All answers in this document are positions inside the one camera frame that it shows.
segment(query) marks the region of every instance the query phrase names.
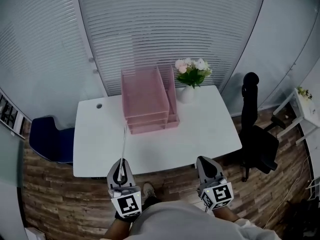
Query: white desk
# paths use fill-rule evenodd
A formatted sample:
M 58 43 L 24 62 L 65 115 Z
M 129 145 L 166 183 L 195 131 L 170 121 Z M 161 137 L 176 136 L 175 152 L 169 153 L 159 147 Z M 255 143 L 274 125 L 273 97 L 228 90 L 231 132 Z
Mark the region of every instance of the white desk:
M 277 134 L 277 138 L 282 137 L 284 134 L 286 134 L 288 131 L 293 129 L 297 124 L 301 123 L 301 121 L 307 120 L 311 124 L 313 124 L 315 127 L 313 130 L 308 132 L 305 136 L 298 139 L 295 143 L 298 144 L 302 142 L 305 138 L 307 138 L 309 135 L 311 135 L 313 132 L 315 132 L 318 128 L 320 128 L 320 118 L 318 115 L 318 112 L 316 110 L 315 103 L 312 100 L 307 100 L 301 95 L 299 95 L 298 90 L 294 88 L 293 92 L 285 99 L 285 101 L 273 112 L 273 115 L 276 115 L 280 110 L 284 108 L 284 106 L 292 99 L 295 98 L 296 103 L 298 105 L 299 111 L 301 113 L 301 116 L 297 117 L 292 121 L 292 124 L 290 124 L 286 129 L 279 132 Z
M 196 87 L 194 102 L 177 101 L 177 112 L 177 128 L 135 135 L 127 131 L 124 157 L 133 174 L 191 165 L 198 156 L 216 158 L 241 149 L 234 123 L 215 86 Z M 73 144 L 74 176 L 106 177 L 121 158 L 124 126 L 120 95 L 79 102 Z

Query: potted plant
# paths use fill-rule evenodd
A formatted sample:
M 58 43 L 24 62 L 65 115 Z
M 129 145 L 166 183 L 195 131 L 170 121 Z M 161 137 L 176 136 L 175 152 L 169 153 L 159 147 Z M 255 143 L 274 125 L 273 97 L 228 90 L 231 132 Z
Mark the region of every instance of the potted plant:
M 312 100 L 312 94 L 309 90 L 305 90 L 301 86 L 298 86 L 296 89 L 298 90 L 298 94 L 304 97 L 307 101 Z
M 176 79 L 186 84 L 186 87 L 180 94 L 179 100 L 182 103 L 191 103 L 194 99 L 195 87 L 200 87 L 205 78 L 211 75 L 209 64 L 202 58 L 199 58 L 197 61 L 186 58 L 178 59 L 175 62 L 175 68 L 178 70 Z

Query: desk leg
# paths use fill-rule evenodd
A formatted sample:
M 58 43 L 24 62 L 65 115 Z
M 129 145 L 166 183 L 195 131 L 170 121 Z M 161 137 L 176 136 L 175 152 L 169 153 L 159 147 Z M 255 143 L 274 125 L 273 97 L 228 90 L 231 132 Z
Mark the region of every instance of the desk leg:
M 303 116 L 297 117 L 292 121 L 292 124 L 290 124 L 286 129 L 283 131 L 280 131 L 276 137 L 279 139 L 281 136 L 285 135 L 287 132 L 289 132 L 292 128 L 294 128 L 297 124 L 299 124 L 304 119 Z
M 278 114 L 279 111 L 282 110 L 282 109 L 285 107 L 285 105 L 291 100 L 291 98 L 292 98 L 292 96 L 293 96 L 294 94 L 295 94 L 295 93 L 292 92 L 292 93 L 284 100 L 284 102 L 282 102 L 281 105 L 280 105 L 275 111 L 273 111 L 273 115 L 274 115 L 274 116 L 275 116 L 276 114 Z
M 303 140 L 305 140 L 308 136 L 310 136 L 311 134 L 313 134 L 316 130 L 318 130 L 318 127 L 315 127 L 314 129 L 312 129 L 311 131 L 309 131 L 306 135 L 304 135 L 303 137 L 301 137 L 300 139 L 298 139 L 295 144 L 298 145 L 300 142 L 302 142 Z

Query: white vase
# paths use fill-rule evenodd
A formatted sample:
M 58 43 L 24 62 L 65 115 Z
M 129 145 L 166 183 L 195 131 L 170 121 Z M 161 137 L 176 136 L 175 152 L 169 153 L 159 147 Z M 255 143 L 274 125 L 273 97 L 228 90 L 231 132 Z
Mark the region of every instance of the white vase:
M 187 85 L 186 87 L 184 87 L 184 89 L 180 93 L 179 100 L 184 104 L 188 104 L 194 101 L 194 97 L 195 97 L 195 89 L 192 86 Z

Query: white flower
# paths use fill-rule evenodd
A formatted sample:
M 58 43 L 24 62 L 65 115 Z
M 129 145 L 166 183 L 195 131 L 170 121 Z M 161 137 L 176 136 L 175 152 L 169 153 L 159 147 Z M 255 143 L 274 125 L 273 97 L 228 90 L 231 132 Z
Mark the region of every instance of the white flower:
M 210 70 L 210 65 L 208 64 L 208 62 L 204 61 L 204 65 L 205 65 L 205 70 Z
M 187 67 L 188 67 L 187 65 L 182 65 L 178 68 L 178 70 L 181 74 L 184 74 L 187 72 Z
M 202 58 L 198 59 L 198 61 L 195 63 L 195 67 L 198 70 L 205 70 L 206 68 L 205 61 Z
M 174 65 L 175 68 L 178 70 L 180 67 L 186 66 L 187 64 L 182 59 L 178 59 Z
M 190 58 L 186 58 L 183 60 L 184 63 L 186 63 L 188 66 L 191 66 L 192 65 L 192 60 Z

